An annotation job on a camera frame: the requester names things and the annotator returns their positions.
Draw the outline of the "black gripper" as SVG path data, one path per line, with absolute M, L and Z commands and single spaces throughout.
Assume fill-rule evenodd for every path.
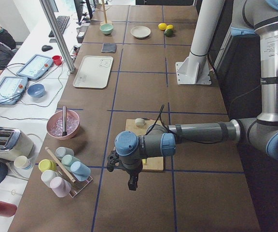
M 138 177 L 139 173 L 143 169 L 141 159 L 135 159 L 135 164 L 127 165 L 122 163 L 118 153 L 115 150 L 112 150 L 107 157 L 107 170 L 109 172 L 113 172 L 113 170 L 120 169 L 126 171 L 130 177 L 128 181 L 128 188 L 129 190 L 136 190 L 138 187 Z

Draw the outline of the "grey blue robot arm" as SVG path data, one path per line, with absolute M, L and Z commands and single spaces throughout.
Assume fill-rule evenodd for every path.
M 126 171 L 130 190 L 137 189 L 143 159 L 173 156 L 182 140 L 202 144 L 245 142 L 278 160 L 278 0 L 234 1 L 231 34 L 260 37 L 261 113 L 229 122 L 153 124 L 140 136 L 131 131 L 119 133 L 107 158 L 107 170 Z

